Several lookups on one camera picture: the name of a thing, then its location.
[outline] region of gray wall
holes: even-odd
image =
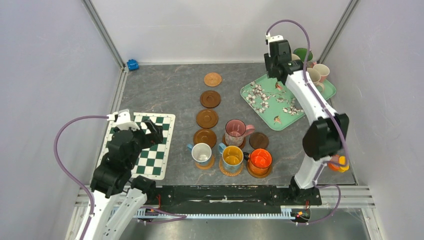
[[[349,0],[92,0],[124,60],[142,63],[263,62],[265,32],[292,19],[308,31],[320,56]],[[271,32],[293,49],[303,32],[283,23]]]
[[[361,1],[326,64],[347,143],[387,239],[422,239],[424,2]]]
[[[63,239],[79,187],[53,141],[67,121],[108,113],[119,69],[80,0],[0,5],[0,239]],[[59,140],[85,183],[105,125],[78,122]]]

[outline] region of checkerboard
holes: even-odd
[[[175,115],[163,113],[140,113],[134,112],[134,122],[140,128],[149,134],[150,130],[143,121],[149,119],[156,125],[163,127],[163,142],[149,149],[143,149],[135,162],[135,167],[132,170],[132,178],[142,175],[152,180],[163,180],[168,163],[168,153],[170,151],[171,137],[174,130]],[[97,165],[100,165],[102,157],[108,152],[107,143],[112,140],[114,133],[113,129],[116,124],[110,121],[107,126],[106,136],[104,137],[102,151]]]

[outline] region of gray floor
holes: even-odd
[[[311,220],[329,213],[312,209]],[[360,209],[340,209],[330,219],[296,226],[291,221],[275,219],[185,219],[144,226],[132,220],[121,240],[369,240]]]
[[[210,72],[219,73],[223,78],[217,87],[208,87],[203,82],[204,76]],[[120,109],[176,116],[165,179],[157,181],[158,185],[290,183],[305,156],[302,138],[309,128],[308,120],[304,116],[286,129],[274,131],[251,109],[240,96],[240,89],[265,73],[263,63],[231,63],[141,66],[128,74]],[[221,104],[214,109],[219,115],[219,122],[212,128],[218,143],[224,134],[225,124],[231,119],[253,124],[256,131],[269,137],[268,150],[273,156],[273,170],[268,177],[254,178],[246,169],[238,176],[228,177],[220,172],[218,162],[208,170],[195,166],[186,145],[193,142],[194,133],[200,129],[196,124],[196,115],[204,109],[199,98],[206,90],[214,90],[221,95]],[[243,151],[251,152],[252,148],[246,144]],[[217,146],[212,152],[219,157]],[[326,168],[319,183],[354,184],[355,179],[350,170],[338,173]]]

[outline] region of floral tray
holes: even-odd
[[[328,100],[336,94],[336,88],[324,81],[322,96]],[[293,93],[276,78],[263,75],[242,87],[240,94],[265,123],[275,131],[281,131],[305,115]]]

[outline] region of round coaster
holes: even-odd
[[[250,173],[250,175],[252,175],[253,177],[257,178],[257,179],[263,179],[268,177],[268,175],[271,173],[271,170],[273,169],[273,166],[269,166],[268,171],[264,174],[264,175],[256,175],[251,171],[251,168],[249,167],[249,163],[246,164],[246,168],[247,171]]]
[[[213,148],[215,144],[217,144],[217,135],[214,131],[210,129],[202,128],[194,134],[193,143],[195,145],[199,143],[204,143],[209,145],[209,147]]]
[[[194,162],[194,164],[196,164],[196,167],[198,167],[201,170],[207,170],[207,169],[212,168],[214,163],[215,163],[215,156],[214,155],[211,156],[210,163],[207,166],[200,166],[197,162]]]
[[[254,132],[250,135],[249,144],[254,149],[267,149],[270,140],[262,132]]]
[[[216,91],[205,91],[200,95],[200,103],[207,109],[213,109],[221,103],[221,95]]]
[[[225,144],[225,146],[229,146],[226,142],[225,142],[225,133],[224,133],[224,135],[222,136],[222,142]],[[245,145],[246,145],[246,138],[244,138],[243,139],[243,142],[241,143],[241,145],[240,146],[238,146],[238,148],[239,149],[243,149],[244,147],[245,147]]]
[[[221,160],[219,160],[219,170],[221,170],[221,173],[223,173],[224,175],[228,177],[234,177],[239,175],[242,172],[243,168],[244,168],[244,162],[241,163],[241,167],[237,172],[235,173],[227,172],[223,166],[223,159],[221,158]]]
[[[223,81],[223,78],[216,72],[210,72],[204,76],[203,81],[209,87],[216,87]]]
[[[196,122],[201,128],[213,128],[218,123],[218,114],[212,109],[203,109],[197,114]]]

